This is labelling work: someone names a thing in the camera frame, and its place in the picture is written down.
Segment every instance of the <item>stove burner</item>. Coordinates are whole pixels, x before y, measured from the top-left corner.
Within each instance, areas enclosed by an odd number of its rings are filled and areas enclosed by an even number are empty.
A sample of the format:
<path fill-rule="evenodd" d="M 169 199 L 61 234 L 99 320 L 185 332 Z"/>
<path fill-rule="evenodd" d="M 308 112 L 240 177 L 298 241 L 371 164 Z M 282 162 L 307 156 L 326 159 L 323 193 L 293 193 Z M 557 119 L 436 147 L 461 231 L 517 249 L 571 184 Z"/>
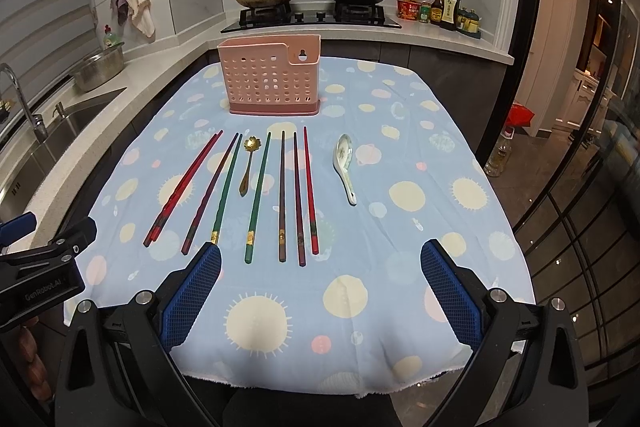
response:
<path fill-rule="evenodd" d="M 242 29 L 248 29 L 256 24 L 287 23 L 291 19 L 291 6 L 288 2 L 270 6 L 268 8 L 249 8 L 240 12 L 239 24 Z"/>
<path fill-rule="evenodd" d="M 367 21 L 374 25 L 385 23 L 385 11 L 382 6 L 358 6 L 355 4 L 336 3 L 334 18 L 338 22 Z"/>

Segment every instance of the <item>green chopstick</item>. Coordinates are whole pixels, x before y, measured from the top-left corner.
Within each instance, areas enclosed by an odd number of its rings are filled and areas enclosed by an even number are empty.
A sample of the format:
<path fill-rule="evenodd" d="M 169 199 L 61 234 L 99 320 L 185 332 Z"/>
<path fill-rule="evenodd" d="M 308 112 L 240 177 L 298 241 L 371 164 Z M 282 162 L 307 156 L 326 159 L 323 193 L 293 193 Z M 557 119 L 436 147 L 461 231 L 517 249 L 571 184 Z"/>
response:
<path fill-rule="evenodd" d="M 236 144 L 236 150 L 234 151 L 234 157 L 231 160 L 229 166 L 229 172 L 226 174 L 225 186 L 222 189 L 222 197 L 220 198 L 220 204 L 218 205 L 218 213 L 216 214 L 216 222 L 213 224 L 213 230 L 211 230 L 211 242 L 216 245 L 218 243 L 218 236 L 220 235 L 220 227 L 222 226 L 222 216 L 225 214 L 226 196 L 229 194 L 229 187 L 231 186 L 231 178 L 234 175 L 234 167 L 236 166 L 236 160 L 238 159 L 238 151 L 240 150 L 240 144 L 242 143 L 242 135 L 238 138 Z"/>
<path fill-rule="evenodd" d="M 267 166 L 267 153 L 269 152 L 269 142 L 271 141 L 271 133 L 267 135 L 267 145 L 264 147 L 262 154 L 262 165 L 260 165 L 260 175 L 258 176 L 258 185 L 255 187 L 254 208 L 251 211 L 251 220 L 249 220 L 249 232 L 246 234 L 246 249 L 244 250 L 244 262 L 251 264 L 254 259 L 254 238 L 255 227 L 258 223 L 258 208 L 260 207 L 260 194 L 262 193 L 262 181 L 264 180 L 264 169 Z"/>

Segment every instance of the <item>tablecloth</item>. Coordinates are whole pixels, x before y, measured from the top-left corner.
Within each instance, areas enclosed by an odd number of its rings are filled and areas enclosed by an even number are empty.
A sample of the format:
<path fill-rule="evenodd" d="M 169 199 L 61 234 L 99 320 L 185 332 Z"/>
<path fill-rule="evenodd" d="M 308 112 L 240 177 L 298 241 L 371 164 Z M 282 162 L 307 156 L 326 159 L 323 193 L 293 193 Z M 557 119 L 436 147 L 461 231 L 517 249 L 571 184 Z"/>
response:
<path fill-rule="evenodd" d="M 179 250 L 212 172 L 235 132 L 262 140 L 249 194 L 238 187 L 241 151 L 218 242 L 222 272 L 193 328 L 171 351 L 185 375 L 242 387 L 301 393 L 398 391 L 463 367 L 459 344 L 420 270 L 420 248 L 438 238 L 487 287 L 533 302 L 522 252 L 462 134 L 423 79 L 373 62 L 322 58 L 317 116 L 232 115 L 218 64 L 188 80 L 130 145 L 91 210 L 97 238 L 78 258 L 86 282 L 66 302 L 125 303 L 156 289 L 191 258 Z M 303 127 L 318 214 L 319 255 L 310 252 Z M 185 190 L 164 230 L 144 248 L 162 204 L 210 136 L 224 134 Z M 287 262 L 278 261 L 280 137 L 286 131 Z M 298 132 L 305 267 L 298 265 L 292 132 Z M 267 132 L 272 133 L 254 261 L 244 245 Z M 342 133 L 353 139 L 350 206 L 332 166 Z M 191 253 L 209 240 L 223 173 Z"/>

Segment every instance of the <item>faucet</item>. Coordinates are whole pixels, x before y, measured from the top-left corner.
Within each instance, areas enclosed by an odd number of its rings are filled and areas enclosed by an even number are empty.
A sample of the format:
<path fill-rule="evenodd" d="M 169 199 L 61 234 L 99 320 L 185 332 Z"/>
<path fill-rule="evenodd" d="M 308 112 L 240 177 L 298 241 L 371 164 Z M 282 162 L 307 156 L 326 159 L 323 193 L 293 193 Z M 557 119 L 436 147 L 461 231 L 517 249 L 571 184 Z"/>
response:
<path fill-rule="evenodd" d="M 15 76 L 14 70 L 9 67 L 8 64 L 2 63 L 0 64 L 0 73 L 6 73 L 11 79 L 11 83 L 14 84 L 15 91 L 18 93 L 18 101 L 22 106 L 22 110 L 24 111 L 27 120 L 31 124 L 31 128 L 33 129 L 33 133 L 36 136 L 36 139 L 40 143 L 44 143 L 44 141 L 49 137 L 49 133 L 47 132 L 47 127 L 44 125 L 44 120 L 42 119 L 41 114 L 33 114 L 31 109 L 29 109 L 29 105 L 24 98 L 24 94 L 22 93 L 22 88 L 20 84 L 18 84 L 18 78 Z"/>

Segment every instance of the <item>pink plastic basket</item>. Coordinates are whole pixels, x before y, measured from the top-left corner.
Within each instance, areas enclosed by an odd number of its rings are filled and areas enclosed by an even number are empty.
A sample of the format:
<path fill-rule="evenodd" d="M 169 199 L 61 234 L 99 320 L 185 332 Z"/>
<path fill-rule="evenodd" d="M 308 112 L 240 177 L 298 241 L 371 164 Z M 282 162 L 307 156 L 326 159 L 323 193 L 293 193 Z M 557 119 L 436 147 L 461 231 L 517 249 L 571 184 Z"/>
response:
<path fill-rule="evenodd" d="M 233 114 L 306 116 L 320 110 L 320 35 L 227 39 L 218 46 Z"/>

